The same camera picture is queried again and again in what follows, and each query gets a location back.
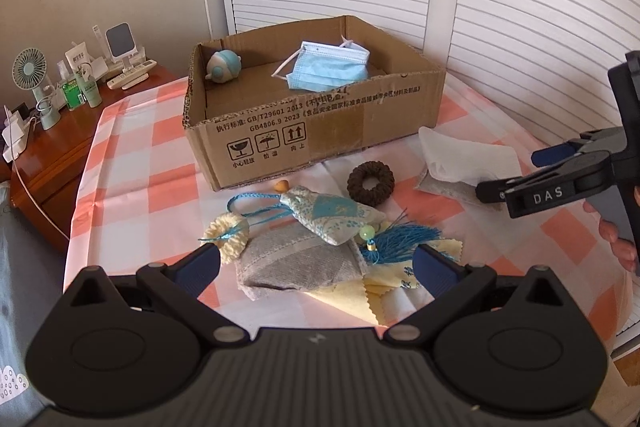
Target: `white paper towel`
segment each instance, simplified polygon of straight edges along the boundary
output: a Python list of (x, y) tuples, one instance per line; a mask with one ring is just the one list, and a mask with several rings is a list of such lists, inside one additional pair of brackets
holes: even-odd
[(431, 176), (441, 182), (479, 182), (522, 176), (516, 152), (504, 145), (450, 138), (428, 127), (418, 131)]

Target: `handling symbol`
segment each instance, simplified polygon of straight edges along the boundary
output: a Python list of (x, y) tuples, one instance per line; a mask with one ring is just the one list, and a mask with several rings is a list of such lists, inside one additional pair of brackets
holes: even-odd
[(232, 160), (246, 158), (254, 153), (254, 148), (251, 146), (251, 141), (248, 138), (242, 138), (241, 140), (228, 143), (226, 148)]
[(267, 131), (255, 136), (255, 145), (258, 152), (270, 151), (280, 147), (280, 137), (278, 131)]
[(300, 122), (282, 128), (282, 137), (285, 145), (294, 142), (301, 142), (306, 139), (305, 123)]

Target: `tablecloth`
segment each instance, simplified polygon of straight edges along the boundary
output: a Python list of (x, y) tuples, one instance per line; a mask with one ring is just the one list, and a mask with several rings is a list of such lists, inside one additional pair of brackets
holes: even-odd
[[(134, 273), (151, 261), (174, 263), (198, 247), (198, 238), (225, 211), (231, 196), (248, 190), (271, 191), (272, 180), (219, 192), (207, 185), (182, 128), (187, 84), (182, 78), (103, 111), (78, 192), (65, 287), (90, 264), (117, 275)], [(436, 130), (455, 138), (511, 146), (523, 173), (533, 169), (530, 153), (542, 146), (492, 102), (450, 74)], [(481, 261), (505, 275), (521, 275), (534, 264), (549, 265), (599, 336), (612, 346), (630, 313), (630, 278), (599, 237), (596, 220), (580, 203), (510, 219), (506, 212), (414, 190), (424, 168), (417, 135), (332, 158), (286, 178), (292, 186), (346, 194), (351, 169), (366, 160), (380, 160), (394, 172), (394, 193), (380, 206), (388, 217), (394, 219), (406, 211), (414, 221), (439, 227), (443, 237), (463, 241), (463, 263)], [(260, 227), (252, 227), (255, 233), (260, 233)], [(385, 314), (399, 320), (429, 299), (425, 291), (394, 290), (386, 298)], [(302, 293), (250, 301), (237, 287), (233, 265), (222, 267), (200, 300), (252, 334), (261, 326), (364, 325)]]

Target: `blue tassel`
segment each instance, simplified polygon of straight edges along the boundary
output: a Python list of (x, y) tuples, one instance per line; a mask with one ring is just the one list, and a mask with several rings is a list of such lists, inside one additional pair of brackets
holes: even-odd
[(408, 261), (415, 248), (427, 241), (440, 238), (440, 230), (415, 223), (392, 225), (375, 238), (376, 249), (360, 245), (362, 256), (371, 264), (389, 264)]

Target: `bottle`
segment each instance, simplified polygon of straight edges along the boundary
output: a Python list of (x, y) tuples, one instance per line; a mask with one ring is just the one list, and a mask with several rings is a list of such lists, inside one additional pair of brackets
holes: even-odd
[(73, 111), (84, 103), (84, 96), (80, 92), (76, 79), (67, 70), (64, 60), (59, 61), (58, 71), (62, 79), (62, 92), (65, 94), (66, 105), (68, 105), (69, 110)]
[(102, 103), (98, 85), (90, 73), (87, 72), (83, 74), (82, 68), (79, 69), (76, 71), (76, 82), (82, 94), (84, 94), (86, 101), (89, 102), (89, 107), (98, 107)]

